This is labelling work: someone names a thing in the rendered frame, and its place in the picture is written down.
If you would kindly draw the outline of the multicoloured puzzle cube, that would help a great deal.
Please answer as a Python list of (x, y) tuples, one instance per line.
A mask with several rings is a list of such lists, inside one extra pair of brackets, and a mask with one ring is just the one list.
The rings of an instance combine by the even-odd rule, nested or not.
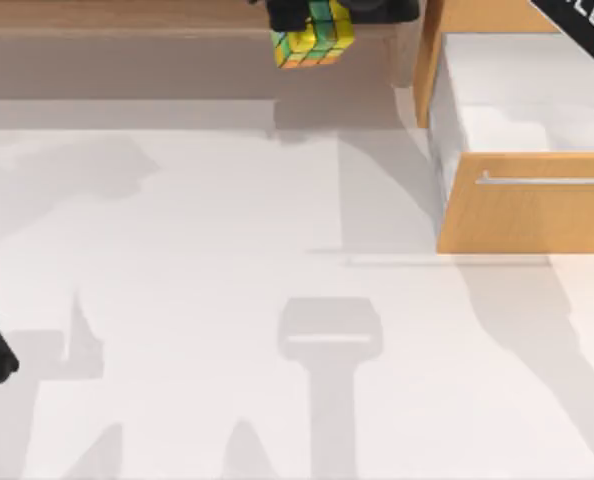
[(310, 15), (302, 32), (275, 32), (271, 39), (280, 69), (336, 63), (354, 43), (350, 12), (337, 0), (308, 0)]

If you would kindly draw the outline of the pale wooden drawer front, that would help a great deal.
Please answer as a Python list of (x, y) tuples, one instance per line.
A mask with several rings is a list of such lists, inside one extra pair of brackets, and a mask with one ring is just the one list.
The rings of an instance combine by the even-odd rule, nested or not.
[(464, 153), (437, 243), (447, 254), (594, 254), (594, 186), (477, 185), (498, 177), (594, 177), (594, 152)]

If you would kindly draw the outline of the grey drawer inside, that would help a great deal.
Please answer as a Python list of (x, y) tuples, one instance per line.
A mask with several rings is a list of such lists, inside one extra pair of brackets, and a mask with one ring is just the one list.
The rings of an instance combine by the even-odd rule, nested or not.
[(445, 192), (464, 153), (594, 151), (594, 60), (561, 34), (447, 34), (429, 134)]

